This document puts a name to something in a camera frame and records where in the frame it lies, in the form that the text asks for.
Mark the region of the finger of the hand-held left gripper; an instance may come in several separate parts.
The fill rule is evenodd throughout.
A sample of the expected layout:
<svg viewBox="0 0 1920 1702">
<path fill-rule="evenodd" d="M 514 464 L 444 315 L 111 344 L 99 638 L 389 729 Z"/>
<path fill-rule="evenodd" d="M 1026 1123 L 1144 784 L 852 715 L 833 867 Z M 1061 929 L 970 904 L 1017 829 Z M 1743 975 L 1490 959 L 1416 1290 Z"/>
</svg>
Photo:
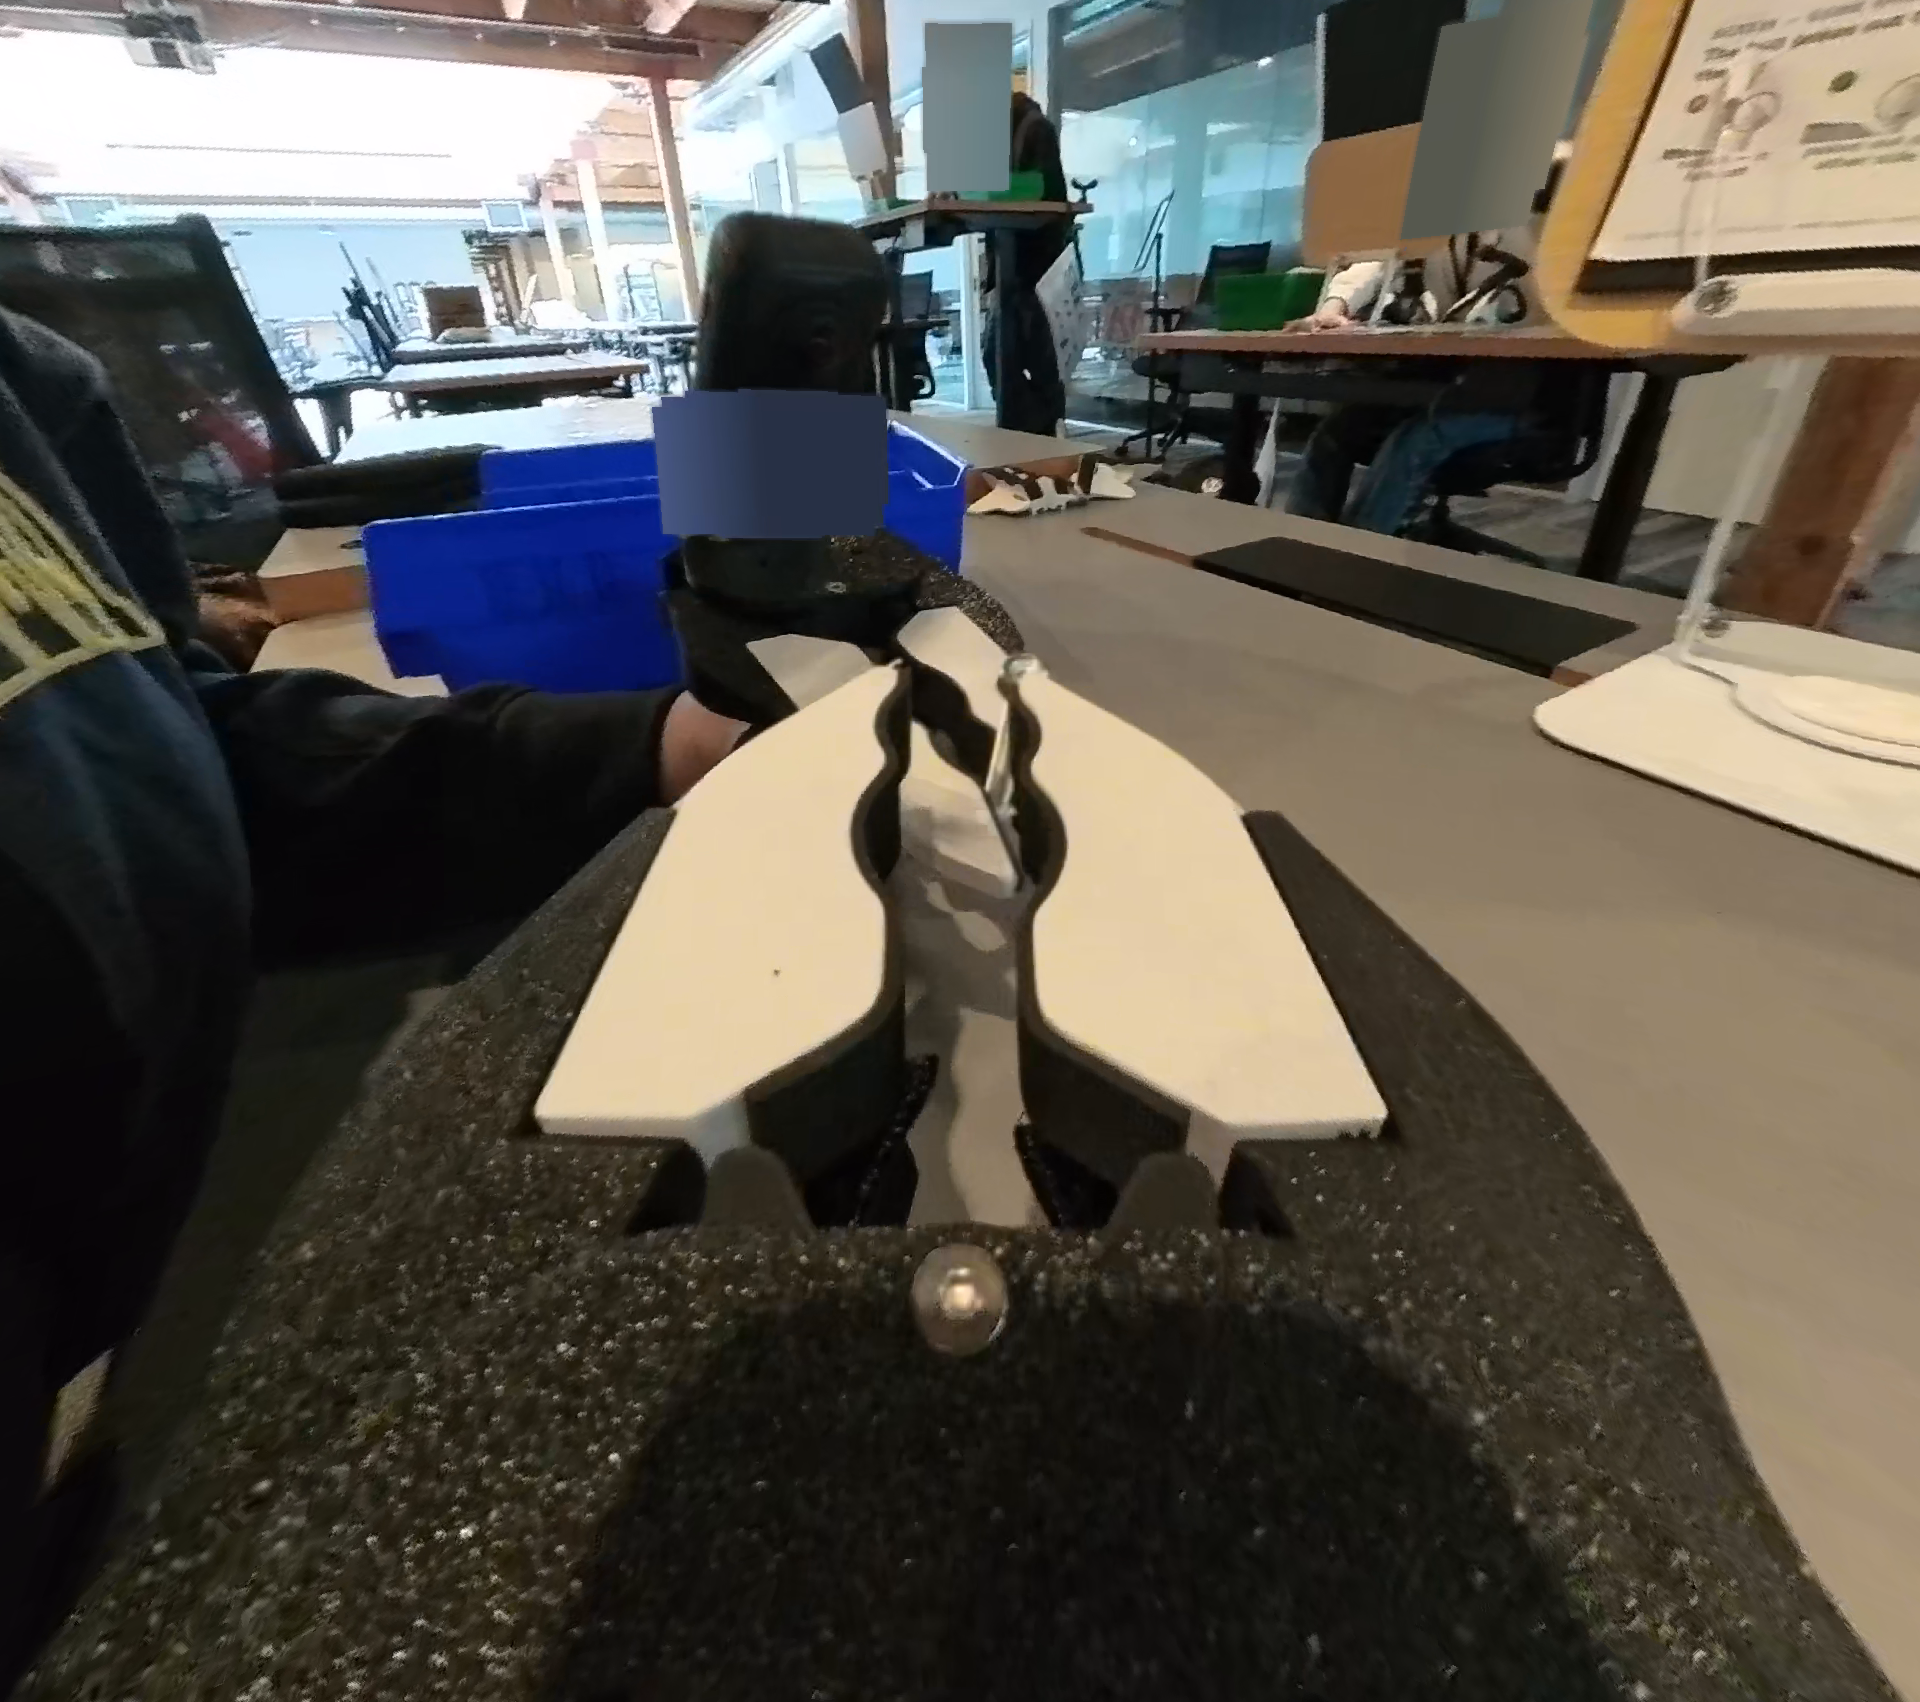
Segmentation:
<svg viewBox="0 0 1920 1702">
<path fill-rule="evenodd" d="M 994 678 L 1015 653 L 964 609 L 920 609 L 896 633 L 896 657 L 911 701 L 904 842 L 979 894 L 1026 894 L 1034 875 L 1022 848 L 1019 866 L 1008 858 L 983 801 L 1000 718 Z"/>
<path fill-rule="evenodd" d="M 899 688 L 899 657 L 821 634 L 759 634 L 747 644 L 759 676 L 751 723 L 876 729 Z"/>
</svg>

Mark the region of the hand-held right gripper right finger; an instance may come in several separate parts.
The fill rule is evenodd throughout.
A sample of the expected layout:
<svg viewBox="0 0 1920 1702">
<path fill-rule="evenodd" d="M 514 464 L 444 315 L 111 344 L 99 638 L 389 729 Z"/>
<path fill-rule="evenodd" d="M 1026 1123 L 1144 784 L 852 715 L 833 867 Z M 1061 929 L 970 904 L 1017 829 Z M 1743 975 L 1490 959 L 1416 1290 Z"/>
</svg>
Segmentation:
<svg viewBox="0 0 1920 1702">
<path fill-rule="evenodd" d="M 1017 718 L 1019 1100 L 1046 1145 L 1378 1138 L 1383 1091 L 1253 833 L 1048 676 Z"/>
</svg>

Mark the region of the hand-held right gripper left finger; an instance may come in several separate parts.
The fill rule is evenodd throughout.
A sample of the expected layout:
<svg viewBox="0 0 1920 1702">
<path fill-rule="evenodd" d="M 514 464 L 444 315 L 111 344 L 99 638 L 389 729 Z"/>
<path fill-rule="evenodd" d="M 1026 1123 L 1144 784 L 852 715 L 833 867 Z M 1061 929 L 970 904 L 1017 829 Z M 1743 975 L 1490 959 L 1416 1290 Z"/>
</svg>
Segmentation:
<svg viewBox="0 0 1920 1702">
<path fill-rule="evenodd" d="M 674 806 L 536 1100 L 546 1138 L 850 1153 L 904 1091 L 911 691 L 873 664 Z"/>
</svg>

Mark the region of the silver long bolt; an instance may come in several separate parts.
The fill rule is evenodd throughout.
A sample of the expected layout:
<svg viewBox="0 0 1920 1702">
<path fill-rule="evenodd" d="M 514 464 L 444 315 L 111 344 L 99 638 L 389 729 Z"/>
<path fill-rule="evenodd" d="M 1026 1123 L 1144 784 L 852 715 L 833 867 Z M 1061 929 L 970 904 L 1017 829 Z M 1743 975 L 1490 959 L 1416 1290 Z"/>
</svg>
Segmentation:
<svg viewBox="0 0 1920 1702">
<path fill-rule="evenodd" d="M 1000 718 L 994 723 L 994 736 L 993 736 L 993 756 L 987 756 L 987 772 L 983 778 L 983 801 L 987 808 L 987 819 L 1008 848 L 1008 858 L 1019 866 L 1019 839 L 1017 839 L 1017 718 L 1022 712 L 1022 701 L 1017 696 L 1004 696 L 1000 684 L 994 678 L 997 696 L 1000 696 Z"/>
</svg>

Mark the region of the person's left forearm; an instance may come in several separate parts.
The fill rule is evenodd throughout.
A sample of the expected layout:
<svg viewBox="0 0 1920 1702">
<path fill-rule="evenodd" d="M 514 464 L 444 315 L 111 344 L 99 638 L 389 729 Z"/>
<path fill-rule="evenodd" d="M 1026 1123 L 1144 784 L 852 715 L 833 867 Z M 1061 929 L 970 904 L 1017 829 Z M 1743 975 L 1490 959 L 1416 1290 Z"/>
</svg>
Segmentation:
<svg viewBox="0 0 1920 1702">
<path fill-rule="evenodd" d="M 264 967 L 526 918 L 668 806 L 672 688 L 397 696 L 332 669 L 197 676 Z"/>
</svg>

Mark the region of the person's left hand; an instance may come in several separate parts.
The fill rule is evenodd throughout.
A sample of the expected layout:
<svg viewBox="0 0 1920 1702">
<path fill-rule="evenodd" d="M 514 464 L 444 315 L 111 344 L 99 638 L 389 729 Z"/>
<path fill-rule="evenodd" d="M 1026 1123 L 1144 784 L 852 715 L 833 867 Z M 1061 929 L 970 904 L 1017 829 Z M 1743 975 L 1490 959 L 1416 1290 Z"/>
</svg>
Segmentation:
<svg viewBox="0 0 1920 1702">
<path fill-rule="evenodd" d="M 659 806 L 684 801 L 750 732 L 751 720 L 720 715 L 693 691 L 674 696 L 655 741 Z"/>
</svg>

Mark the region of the white and black plastic parts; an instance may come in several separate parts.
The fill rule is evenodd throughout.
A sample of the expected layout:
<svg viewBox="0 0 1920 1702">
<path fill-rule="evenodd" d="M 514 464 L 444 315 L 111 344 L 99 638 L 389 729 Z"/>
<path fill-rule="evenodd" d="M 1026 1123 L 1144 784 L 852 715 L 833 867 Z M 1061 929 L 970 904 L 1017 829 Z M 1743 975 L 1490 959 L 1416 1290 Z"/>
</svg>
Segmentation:
<svg viewBox="0 0 1920 1702">
<path fill-rule="evenodd" d="M 1099 452 L 977 464 L 966 475 L 966 516 L 1042 516 L 1095 501 L 1131 501 L 1158 472 L 1152 462 L 1113 462 Z"/>
</svg>

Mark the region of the blue plastic bin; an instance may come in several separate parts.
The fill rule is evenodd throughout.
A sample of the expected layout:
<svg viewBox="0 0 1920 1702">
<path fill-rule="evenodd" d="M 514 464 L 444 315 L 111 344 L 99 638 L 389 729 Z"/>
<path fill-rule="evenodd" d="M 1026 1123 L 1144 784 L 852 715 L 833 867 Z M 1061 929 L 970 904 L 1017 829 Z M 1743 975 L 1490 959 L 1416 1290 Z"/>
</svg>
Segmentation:
<svg viewBox="0 0 1920 1702">
<path fill-rule="evenodd" d="M 883 527 L 964 561 L 970 462 L 892 417 Z M 363 527 L 371 619 L 397 676 L 449 688 L 684 687 L 668 623 L 662 401 L 640 438 L 484 447 L 477 509 Z"/>
</svg>

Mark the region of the standing desk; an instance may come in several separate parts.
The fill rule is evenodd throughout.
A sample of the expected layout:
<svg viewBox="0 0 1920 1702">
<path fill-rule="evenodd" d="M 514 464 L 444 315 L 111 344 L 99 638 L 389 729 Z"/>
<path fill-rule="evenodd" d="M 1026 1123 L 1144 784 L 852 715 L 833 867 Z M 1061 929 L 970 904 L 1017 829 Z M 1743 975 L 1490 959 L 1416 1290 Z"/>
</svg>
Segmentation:
<svg viewBox="0 0 1920 1702">
<path fill-rule="evenodd" d="M 1015 197 L 920 197 L 920 202 L 887 202 L 881 208 L 869 208 L 852 231 L 860 231 L 877 253 L 881 267 L 887 275 L 887 325 L 881 327 L 877 344 L 877 391 L 887 398 L 894 415 L 907 415 L 913 408 L 913 383 L 899 370 L 899 346 L 907 337 L 930 332 L 933 316 L 904 315 L 904 258 L 925 255 L 958 244 L 966 237 L 979 237 L 994 253 L 994 283 L 1000 288 L 1009 286 L 1017 240 L 1040 231 L 1078 231 L 1082 216 L 1093 213 L 1093 197 L 1081 194 L 1072 202 L 1015 202 Z"/>
</svg>

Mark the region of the black desk mat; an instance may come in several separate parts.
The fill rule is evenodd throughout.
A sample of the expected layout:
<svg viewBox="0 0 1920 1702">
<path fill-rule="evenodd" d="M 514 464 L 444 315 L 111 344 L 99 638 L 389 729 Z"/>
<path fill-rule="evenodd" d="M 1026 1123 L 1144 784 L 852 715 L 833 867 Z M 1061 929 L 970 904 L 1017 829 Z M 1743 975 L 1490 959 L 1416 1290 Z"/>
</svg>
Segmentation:
<svg viewBox="0 0 1920 1702">
<path fill-rule="evenodd" d="M 1295 537 L 1205 550 L 1192 566 L 1538 678 L 1638 630 L 1616 612 Z"/>
</svg>

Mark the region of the wooden top desk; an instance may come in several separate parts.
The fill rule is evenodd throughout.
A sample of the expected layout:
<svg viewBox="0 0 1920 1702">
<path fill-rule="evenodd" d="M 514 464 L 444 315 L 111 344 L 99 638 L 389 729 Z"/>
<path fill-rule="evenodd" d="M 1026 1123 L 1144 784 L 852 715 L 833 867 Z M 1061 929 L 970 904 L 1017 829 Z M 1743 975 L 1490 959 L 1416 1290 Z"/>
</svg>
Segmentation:
<svg viewBox="0 0 1920 1702">
<path fill-rule="evenodd" d="M 1230 398 L 1325 398 L 1391 401 L 1435 398 L 1452 379 L 1375 377 L 1364 370 L 1280 370 L 1280 362 L 1452 362 L 1452 364 L 1582 364 L 1596 375 L 1638 375 L 1644 379 L 1628 408 L 1607 475 L 1596 493 L 1591 527 L 1576 556 L 1576 574 L 1616 586 L 1628 561 L 1634 527 L 1661 452 L 1678 383 L 1697 375 L 1738 367 L 1743 355 L 1710 355 L 1699 349 L 1616 349 L 1576 340 L 1551 325 L 1412 325 L 1412 327 L 1338 327 L 1338 329 L 1167 329 L 1139 340 L 1144 355 L 1171 355 L 1181 383 L 1192 392 L 1213 391 Z"/>
</svg>

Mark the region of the person's dark hoodie torso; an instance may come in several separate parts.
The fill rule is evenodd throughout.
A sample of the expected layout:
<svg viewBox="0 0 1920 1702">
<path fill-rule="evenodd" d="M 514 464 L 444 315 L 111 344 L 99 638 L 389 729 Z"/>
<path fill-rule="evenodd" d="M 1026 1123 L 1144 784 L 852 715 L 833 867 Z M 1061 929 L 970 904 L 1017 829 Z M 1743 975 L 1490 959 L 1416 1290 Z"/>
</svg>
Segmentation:
<svg viewBox="0 0 1920 1702">
<path fill-rule="evenodd" d="M 152 1310 L 252 989 L 197 633 L 107 370 L 4 315 L 4 1689 L 72 1569 L 57 1398 Z"/>
</svg>

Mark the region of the black mesh office chair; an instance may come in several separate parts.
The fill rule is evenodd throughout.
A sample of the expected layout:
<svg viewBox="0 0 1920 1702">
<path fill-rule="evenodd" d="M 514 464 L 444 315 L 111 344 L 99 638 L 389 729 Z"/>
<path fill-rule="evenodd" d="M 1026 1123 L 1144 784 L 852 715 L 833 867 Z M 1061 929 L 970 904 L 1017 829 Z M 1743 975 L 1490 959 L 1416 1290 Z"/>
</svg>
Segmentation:
<svg viewBox="0 0 1920 1702">
<path fill-rule="evenodd" d="M 102 362 L 139 462 L 197 566 L 262 568 L 288 527 L 364 527 L 482 504 L 482 447 L 327 472 L 369 375 L 284 370 L 206 216 L 4 225 L 4 309 Z"/>
</svg>

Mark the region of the black monitor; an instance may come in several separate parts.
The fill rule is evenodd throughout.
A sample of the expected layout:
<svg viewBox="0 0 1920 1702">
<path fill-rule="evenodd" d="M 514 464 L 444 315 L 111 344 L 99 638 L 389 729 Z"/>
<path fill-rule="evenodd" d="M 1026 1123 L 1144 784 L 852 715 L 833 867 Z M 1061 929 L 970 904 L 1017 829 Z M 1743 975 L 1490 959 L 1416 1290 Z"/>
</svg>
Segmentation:
<svg viewBox="0 0 1920 1702">
<path fill-rule="evenodd" d="M 1320 137 L 1421 124 L 1437 34 L 1470 0 L 1344 0 L 1315 26 Z"/>
</svg>

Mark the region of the white instruction sheet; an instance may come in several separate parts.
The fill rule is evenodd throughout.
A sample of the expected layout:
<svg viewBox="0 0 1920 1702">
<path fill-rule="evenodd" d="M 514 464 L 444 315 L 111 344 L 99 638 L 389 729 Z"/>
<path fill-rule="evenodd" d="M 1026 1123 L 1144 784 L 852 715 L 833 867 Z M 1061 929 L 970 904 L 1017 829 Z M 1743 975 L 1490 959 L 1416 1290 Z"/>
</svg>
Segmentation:
<svg viewBox="0 0 1920 1702">
<path fill-rule="evenodd" d="M 1916 0 L 1695 0 L 1599 263 L 1916 248 Z"/>
</svg>

